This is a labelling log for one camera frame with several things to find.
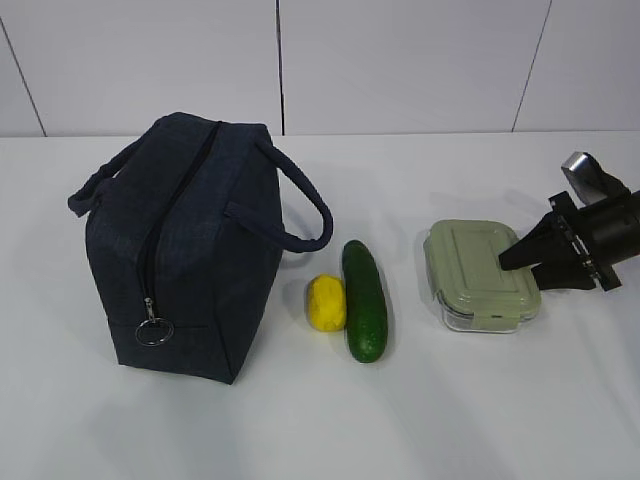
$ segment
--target white wall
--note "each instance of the white wall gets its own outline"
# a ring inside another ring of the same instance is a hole
[[[640,2],[549,5],[280,0],[284,112],[276,0],[0,0],[0,16],[48,135],[138,134],[176,110],[274,134],[283,116],[287,134],[640,129]],[[2,37],[0,136],[39,134]]]
[[[554,0],[517,130],[640,130],[640,1]]]
[[[136,134],[177,110],[281,131],[271,1],[0,0],[0,13],[49,135]]]

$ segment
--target bag handle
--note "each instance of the bag handle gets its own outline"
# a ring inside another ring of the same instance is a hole
[[[254,210],[231,201],[227,204],[225,215],[233,218],[250,232],[265,237],[290,252],[315,252],[325,247],[333,235],[333,217],[329,207],[302,170],[289,157],[265,140],[257,141],[256,146],[318,209],[322,215],[322,235],[318,239],[302,240],[286,232],[281,226],[266,222]]]
[[[105,163],[96,173],[91,175],[87,183],[67,200],[69,209],[78,217],[82,217],[89,210],[93,209],[96,201],[105,192],[111,181],[113,181],[113,176],[125,166],[138,147],[140,147],[145,137],[146,134],[127,146],[118,155],[113,157],[109,163]]]

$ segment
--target zipper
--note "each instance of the zipper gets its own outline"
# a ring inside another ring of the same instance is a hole
[[[157,316],[157,313],[158,313],[157,308],[155,311],[153,308],[153,305],[155,303],[154,298],[156,295],[156,291],[155,291],[156,254],[158,252],[158,242],[160,240],[160,233],[162,232],[162,226],[164,225],[164,222],[167,216],[169,215],[169,212],[171,211],[175,203],[178,201],[178,198],[180,198],[180,195],[182,195],[182,192],[185,191],[189,183],[191,183],[191,180],[193,180],[193,177],[195,176],[195,174],[198,172],[198,170],[200,169],[204,161],[209,156],[209,152],[211,151],[213,147],[213,143],[218,134],[218,131],[220,130],[220,123],[221,122],[218,122],[213,127],[213,129],[205,139],[205,142],[202,145],[202,148],[196,155],[196,158],[191,163],[191,166],[189,167],[187,172],[182,177],[182,180],[178,184],[178,187],[173,192],[173,195],[171,196],[171,199],[167,203],[167,206],[163,210],[162,214],[156,220],[155,224],[153,225],[153,228],[147,235],[147,238],[145,239],[144,244],[142,245],[142,249],[140,250],[140,255],[138,257],[137,270],[138,270],[138,278],[140,281],[140,286],[142,287],[145,310],[147,312],[146,322],[162,320],[159,316]]]

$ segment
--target zipper pull ring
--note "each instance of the zipper pull ring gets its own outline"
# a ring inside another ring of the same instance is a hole
[[[151,298],[145,298],[144,305],[147,309],[147,319],[136,328],[136,341],[143,347],[157,347],[173,336],[174,326],[170,321],[156,317]]]

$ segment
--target panel seam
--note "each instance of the panel seam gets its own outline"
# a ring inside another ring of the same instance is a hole
[[[20,79],[22,80],[22,86],[27,92],[27,96],[29,97],[29,102],[31,103],[31,108],[33,108],[33,112],[36,115],[36,119],[38,120],[38,125],[40,125],[40,130],[42,130],[42,135],[45,137],[48,136],[46,130],[44,129],[44,125],[42,124],[42,119],[40,118],[40,112],[38,112],[38,107],[36,107],[36,102],[33,100],[33,95],[31,95],[31,90],[29,89],[29,85],[27,84],[27,79],[24,77],[24,72],[22,71],[22,67],[20,66],[20,62],[18,61],[18,57],[16,55],[16,51],[13,48],[13,44],[11,43],[11,39],[9,38],[9,32],[7,32],[7,27],[4,24],[4,20],[0,17],[0,28],[2,29],[2,33],[4,35],[5,40],[7,41],[7,45],[9,46],[9,52],[11,52],[11,57],[13,58],[13,62],[18,69],[18,74],[20,75]]]
[[[282,74],[282,20],[280,18],[280,0],[276,0],[276,41],[278,43],[278,82],[280,86],[280,128],[285,133],[284,118],[284,81]]]
[[[533,58],[531,59],[531,65],[529,66],[529,73],[527,74],[527,80],[524,82],[524,89],[522,90],[522,95],[520,96],[520,103],[518,103],[518,109],[516,110],[516,116],[513,119],[513,125],[511,127],[511,132],[513,133],[516,129],[516,124],[518,123],[518,117],[520,116],[520,109],[522,108],[522,103],[524,102],[524,96],[527,93],[527,88],[529,87],[529,80],[531,80],[531,74],[533,72],[533,65],[536,63],[536,58],[538,56],[538,50],[540,49],[540,43],[542,42],[542,35],[544,35],[544,29],[547,26],[547,20],[549,19],[549,13],[551,13],[551,4],[553,0],[549,0],[549,6],[547,7],[547,13],[544,16],[544,21],[542,22],[542,29],[540,30],[540,36],[538,37],[538,43],[536,44],[536,49],[533,53]]]

